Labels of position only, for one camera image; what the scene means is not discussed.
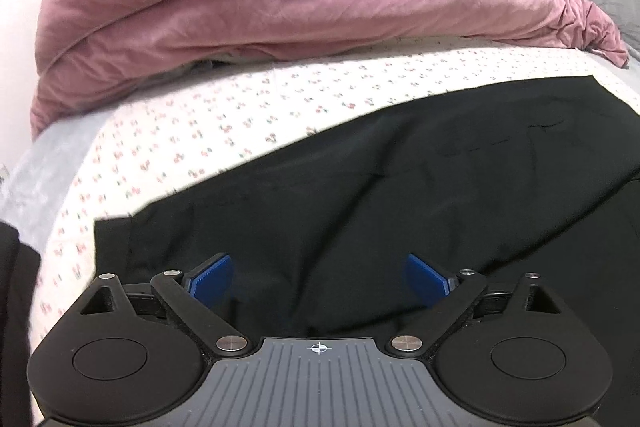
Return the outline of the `black pants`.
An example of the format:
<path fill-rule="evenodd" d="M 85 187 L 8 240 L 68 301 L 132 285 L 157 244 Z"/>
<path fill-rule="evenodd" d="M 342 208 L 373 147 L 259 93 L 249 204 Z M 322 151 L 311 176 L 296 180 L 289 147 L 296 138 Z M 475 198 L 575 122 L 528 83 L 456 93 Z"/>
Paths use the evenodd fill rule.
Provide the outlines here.
<path fill-rule="evenodd" d="M 217 253 L 250 338 L 388 337 L 419 311 L 409 255 L 503 281 L 540 273 L 639 389 L 639 117 L 589 77 L 381 109 L 94 227 L 126 283 Z"/>

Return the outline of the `floral bed sheet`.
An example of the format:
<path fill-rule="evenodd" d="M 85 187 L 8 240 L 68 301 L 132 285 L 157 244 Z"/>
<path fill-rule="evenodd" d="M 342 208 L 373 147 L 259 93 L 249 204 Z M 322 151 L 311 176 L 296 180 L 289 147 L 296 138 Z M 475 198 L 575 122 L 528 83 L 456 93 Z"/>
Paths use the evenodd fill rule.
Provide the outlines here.
<path fill-rule="evenodd" d="M 578 50 L 407 39 L 297 63 L 232 65 L 119 106 L 96 132 L 53 221 L 30 312 L 40 343 L 94 273 L 93 225 L 375 110 L 486 84 L 592 76 L 631 106 L 639 63 Z"/>

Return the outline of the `black garment beside bed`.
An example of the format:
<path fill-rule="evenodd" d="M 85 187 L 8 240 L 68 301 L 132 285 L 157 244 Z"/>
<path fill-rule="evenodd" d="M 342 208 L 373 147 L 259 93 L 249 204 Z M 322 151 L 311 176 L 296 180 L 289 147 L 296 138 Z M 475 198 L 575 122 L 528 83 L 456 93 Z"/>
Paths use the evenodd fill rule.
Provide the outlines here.
<path fill-rule="evenodd" d="M 1 223 L 1 425 L 31 426 L 27 382 L 29 312 L 40 256 L 21 242 L 11 225 Z"/>

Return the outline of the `light grey bed sheet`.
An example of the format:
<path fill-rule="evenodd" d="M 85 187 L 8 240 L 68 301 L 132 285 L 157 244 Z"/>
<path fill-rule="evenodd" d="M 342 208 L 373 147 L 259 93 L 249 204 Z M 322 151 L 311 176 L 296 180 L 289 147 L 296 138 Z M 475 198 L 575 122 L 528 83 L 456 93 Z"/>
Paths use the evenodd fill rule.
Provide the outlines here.
<path fill-rule="evenodd" d="M 1 220 L 41 254 L 89 146 L 111 114 L 63 119 L 39 135 L 1 187 Z"/>

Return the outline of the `pink duvet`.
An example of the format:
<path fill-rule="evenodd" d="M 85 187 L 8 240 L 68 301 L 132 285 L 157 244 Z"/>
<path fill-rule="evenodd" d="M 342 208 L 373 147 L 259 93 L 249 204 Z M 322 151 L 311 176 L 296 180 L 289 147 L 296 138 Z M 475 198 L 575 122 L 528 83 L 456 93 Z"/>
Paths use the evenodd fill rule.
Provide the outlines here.
<path fill-rule="evenodd" d="M 590 0 L 165 0 L 37 70 L 30 129 L 39 134 L 198 61 L 296 61 L 436 36 L 586 50 L 618 67 L 628 61 L 620 30 Z"/>

